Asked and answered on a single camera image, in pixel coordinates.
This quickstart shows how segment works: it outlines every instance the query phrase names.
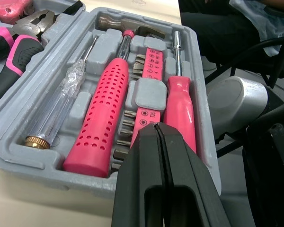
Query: pliers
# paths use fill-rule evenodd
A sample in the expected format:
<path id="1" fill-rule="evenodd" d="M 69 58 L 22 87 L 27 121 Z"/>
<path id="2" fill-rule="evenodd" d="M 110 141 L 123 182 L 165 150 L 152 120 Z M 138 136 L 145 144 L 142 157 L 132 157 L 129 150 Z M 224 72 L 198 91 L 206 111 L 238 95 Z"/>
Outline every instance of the pliers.
<path id="1" fill-rule="evenodd" d="M 0 27 L 0 59 L 8 55 L 0 73 L 0 99 L 24 73 L 32 56 L 44 50 L 41 35 L 54 20 L 54 12 L 43 10 L 18 20 L 12 28 Z"/>
<path id="2" fill-rule="evenodd" d="M 149 124 L 122 163 L 112 227 L 230 227 L 207 167 L 163 123 Z"/>

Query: table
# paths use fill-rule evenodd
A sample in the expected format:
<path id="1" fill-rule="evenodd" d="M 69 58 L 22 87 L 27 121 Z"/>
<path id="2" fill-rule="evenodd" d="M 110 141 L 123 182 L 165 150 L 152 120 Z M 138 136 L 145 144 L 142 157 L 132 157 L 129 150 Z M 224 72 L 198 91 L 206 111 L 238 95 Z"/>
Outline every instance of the table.
<path id="1" fill-rule="evenodd" d="M 178 0 L 83 0 L 87 11 L 109 7 L 181 24 Z M 61 191 L 0 170 L 0 227 L 109 227 L 113 201 Z"/>

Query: brass cap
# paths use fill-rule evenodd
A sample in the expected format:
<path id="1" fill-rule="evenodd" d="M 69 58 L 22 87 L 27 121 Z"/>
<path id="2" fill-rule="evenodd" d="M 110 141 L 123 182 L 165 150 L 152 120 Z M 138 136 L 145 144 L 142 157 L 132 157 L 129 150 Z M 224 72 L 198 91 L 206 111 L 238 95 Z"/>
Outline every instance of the brass cap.
<path id="1" fill-rule="evenodd" d="M 47 141 L 35 136 L 26 137 L 24 145 L 37 149 L 49 149 L 51 147 Z"/>

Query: gray plastic tool case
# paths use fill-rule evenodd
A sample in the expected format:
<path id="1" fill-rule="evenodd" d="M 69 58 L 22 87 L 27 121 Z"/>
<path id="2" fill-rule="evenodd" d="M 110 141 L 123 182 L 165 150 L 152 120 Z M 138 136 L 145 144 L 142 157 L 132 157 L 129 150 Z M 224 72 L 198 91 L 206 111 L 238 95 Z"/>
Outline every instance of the gray plastic tool case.
<path id="1" fill-rule="evenodd" d="M 35 8 L 61 13 L 63 9 L 73 3 L 74 1 L 66 0 L 35 1 Z M 50 187 L 64 190 L 89 190 L 99 196 L 113 197 L 117 172 L 111 173 L 110 171 L 108 178 L 99 178 L 62 170 L 62 164 L 82 127 L 99 77 L 103 69 L 115 57 L 122 40 L 120 31 L 97 30 L 97 19 L 100 14 L 108 14 L 114 19 L 136 19 L 156 26 L 167 34 L 165 40 L 138 35 L 133 38 L 128 57 L 130 81 L 133 80 L 131 71 L 136 54 L 145 54 L 147 48 L 152 48 L 163 52 L 165 59 L 163 82 L 166 83 L 168 76 L 176 73 L 171 34 L 173 31 L 180 31 L 183 75 L 191 77 L 190 94 L 194 104 L 197 152 L 208 167 L 220 194 L 220 173 L 195 32 L 184 26 L 107 8 L 98 8 L 90 13 L 81 9 L 74 16 L 62 14 L 57 18 L 56 23 L 43 34 L 44 51 L 33 56 L 25 73 L 0 100 L 0 168 Z M 86 79 L 52 147 L 47 150 L 39 150 L 24 146 L 32 117 L 41 111 L 42 104 L 49 100 L 65 77 L 66 70 L 82 56 L 95 36 L 99 36 L 99 39 L 87 61 Z M 3 64 L 4 61 L 0 61 L 0 71 Z M 123 112 L 125 109 L 137 110 L 137 105 L 132 105 L 133 100 L 137 98 L 132 97 L 135 83 L 130 81 Z M 123 119 L 124 115 L 121 113 L 119 127 L 115 133 L 115 142 L 117 139 L 130 141 L 120 135 Z M 110 161 L 111 164 L 113 162 L 121 164 L 121 161 L 113 158 L 114 149 L 121 148 L 115 142 Z"/>

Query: pink screwdriver handle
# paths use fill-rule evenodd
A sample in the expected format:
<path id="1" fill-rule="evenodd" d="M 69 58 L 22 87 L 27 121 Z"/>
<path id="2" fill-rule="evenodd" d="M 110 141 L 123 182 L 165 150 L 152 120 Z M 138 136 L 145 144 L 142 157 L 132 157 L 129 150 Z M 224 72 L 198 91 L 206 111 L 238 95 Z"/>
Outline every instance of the pink screwdriver handle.
<path id="1" fill-rule="evenodd" d="M 194 109 L 189 84 L 188 77 L 173 76 L 168 79 L 169 96 L 164 123 L 178 129 L 184 141 L 196 153 Z"/>
<path id="2" fill-rule="evenodd" d="M 79 136 L 63 164 L 65 171 L 98 177 L 108 175 L 127 82 L 127 62 L 113 59 L 100 77 Z"/>

